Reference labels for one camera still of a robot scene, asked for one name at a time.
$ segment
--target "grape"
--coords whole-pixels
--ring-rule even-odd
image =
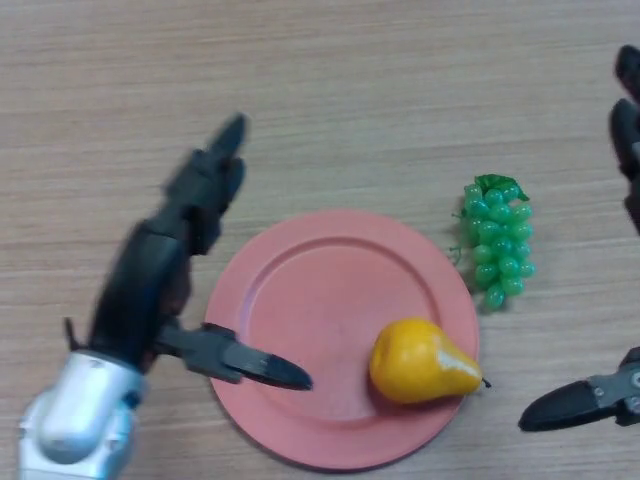
[[[487,245],[478,245],[473,249],[473,261],[476,262],[477,265],[489,263],[491,260],[493,260],[491,247]]]
[[[533,262],[526,261],[520,265],[520,276],[523,278],[532,277],[536,273],[536,266]]]
[[[496,222],[490,220],[484,221],[478,227],[478,235],[480,242],[488,245],[500,233],[501,228]]]
[[[482,199],[467,198],[464,201],[464,209],[471,217],[484,218],[489,213],[489,207]]]
[[[489,210],[489,218],[501,224],[507,223],[511,219],[511,207],[506,203],[498,203]]]
[[[520,273],[520,264],[512,257],[502,257],[498,262],[498,268],[507,277],[515,277]]]
[[[533,227],[529,223],[518,223],[509,227],[509,235],[518,241],[527,240],[533,235]]]
[[[520,295],[524,292],[524,282],[520,277],[502,277],[500,279],[504,293],[511,296]]]
[[[510,187],[502,190],[502,196],[506,203],[512,202],[520,195],[520,188],[517,185],[511,185]]]
[[[513,245],[513,256],[516,260],[524,260],[531,255],[531,247],[527,242],[516,242]]]
[[[499,309],[504,303],[505,292],[502,285],[495,283],[489,287],[484,296],[484,304],[491,310]]]
[[[492,189],[484,194],[484,201],[492,207],[493,205],[499,205],[504,203],[504,199],[502,198],[502,192],[500,190]]]
[[[491,250],[498,257],[504,257],[511,253],[513,249],[513,243],[509,237],[501,236],[496,238],[491,244]]]
[[[465,196],[465,200],[467,199],[482,199],[482,189],[476,185],[475,183],[472,183],[471,185],[467,185],[466,187],[464,187],[464,196]]]
[[[533,209],[528,203],[516,205],[513,207],[513,216],[511,217],[511,223],[523,223],[531,218],[533,215]]]
[[[487,286],[498,277],[498,267],[493,263],[478,265],[475,274],[478,285]]]
[[[481,218],[467,219],[469,241],[471,242],[472,245],[478,244],[478,241],[480,239],[480,236],[478,235],[478,228],[480,227],[481,224],[482,224]]]

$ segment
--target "wooden table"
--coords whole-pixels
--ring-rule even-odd
[[[463,185],[516,176],[536,210],[539,273],[482,317],[495,384],[434,442],[367,479],[629,479],[637,428],[544,435],[522,410],[615,369],[640,344],[640,239],[607,135],[617,49],[637,0],[6,0],[0,5],[0,475],[16,426],[85,334],[132,222],[181,156],[236,110],[249,176],[215,254],[195,268],[202,318],[232,255],[275,222],[357,207],[443,249]],[[242,438],[206,382],[162,360],[126,479],[312,479]]]

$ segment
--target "artificial pear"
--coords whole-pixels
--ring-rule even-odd
[[[490,386],[478,364],[421,317],[393,322],[380,332],[369,375],[384,397],[399,404],[468,395],[483,382]]]

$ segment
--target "plastic fruit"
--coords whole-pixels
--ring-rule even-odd
[[[369,376],[388,400],[415,404],[474,392],[484,382],[478,364],[436,324],[411,317],[387,325],[378,335]]]
[[[475,287],[484,292],[485,307],[498,310],[508,297],[521,295],[524,279],[536,273],[528,243],[534,234],[533,209],[518,183],[503,175],[476,177],[464,192],[460,217],[473,249]]]

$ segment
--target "green grapes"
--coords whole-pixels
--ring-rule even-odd
[[[507,277],[515,277],[520,274],[520,264],[515,258],[502,257],[498,260],[500,272]]]
[[[531,247],[527,242],[517,242],[513,245],[513,256],[516,260],[525,260],[531,255]]]
[[[473,249],[475,283],[484,292],[485,307],[498,310],[508,297],[521,295],[524,279],[536,273],[528,243],[534,233],[529,223],[533,209],[515,180],[485,175],[464,188],[462,215]]]
[[[516,205],[513,207],[511,222],[512,223],[523,223],[529,220],[531,215],[533,215],[533,209],[526,203],[522,205]]]
[[[499,283],[491,285],[484,296],[484,304],[490,310],[498,310],[505,299],[505,291]]]
[[[506,203],[498,203],[489,209],[489,218],[501,225],[508,223],[512,216],[511,207]]]
[[[502,231],[500,225],[491,220],[486,220],[478,227],[478,237],[480,243],[483,245],[489,245],[491,241],[496,238]]]
[[[493,250],[488,245],[478,245],[473,249],[473,261],[476,265],[489,263],[493,260]]]
[[[522,278],[533,277],[536,273],[536,266],[529,260],[525,260],[520,265],[520,276]]]
[[[493,263],[485,263],[476,267],[476,282],[480,286],[488,285],[498,278],[498,267]]]
[[[491,244],[491,249],[498,257],[510,255],[513,249],[513,242],[509,237],[501,236],[496,238]]]
[[[471,217],[485,218],[489,214],[489,206],[481,198],[467,198],[464,209]]]
[[[524,292],[524,282],[520,277],[502,277],[500,283],[504,293],[509,296],[520,295]]]
[[[511,238],[522,242],[533,235],[533,227],[528,223],[518,223],[510,226],[508,232]]]

